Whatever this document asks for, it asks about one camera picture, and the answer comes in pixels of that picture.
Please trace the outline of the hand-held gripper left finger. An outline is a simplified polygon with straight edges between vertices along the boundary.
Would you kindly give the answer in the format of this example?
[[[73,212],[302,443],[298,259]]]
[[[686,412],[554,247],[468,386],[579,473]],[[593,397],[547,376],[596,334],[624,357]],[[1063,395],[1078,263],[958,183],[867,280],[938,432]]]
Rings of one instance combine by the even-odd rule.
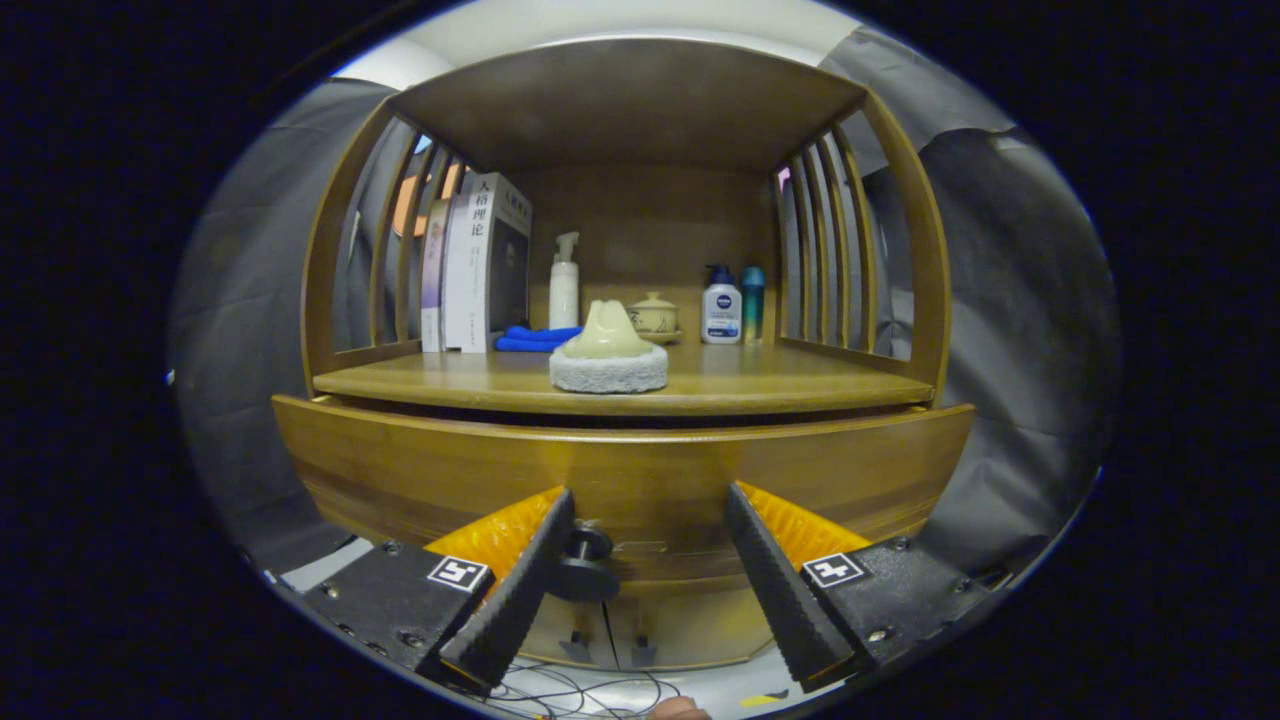
[[[388,541],[302,594],[320,618],[374,653],[443,685],[488,693],[524,643],[573,529],[573,496],[553,488],[503,525],[515,561],[456,546]]]

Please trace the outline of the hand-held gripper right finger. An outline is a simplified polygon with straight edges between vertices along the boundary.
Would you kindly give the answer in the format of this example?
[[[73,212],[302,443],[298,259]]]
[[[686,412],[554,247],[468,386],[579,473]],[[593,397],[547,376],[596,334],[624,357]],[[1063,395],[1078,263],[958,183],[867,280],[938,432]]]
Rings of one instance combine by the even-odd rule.
[[[791,678],[813,692],[897,674],[979,621],[1011,584],[910,536],[865,538],[735,482],[724,525]]]

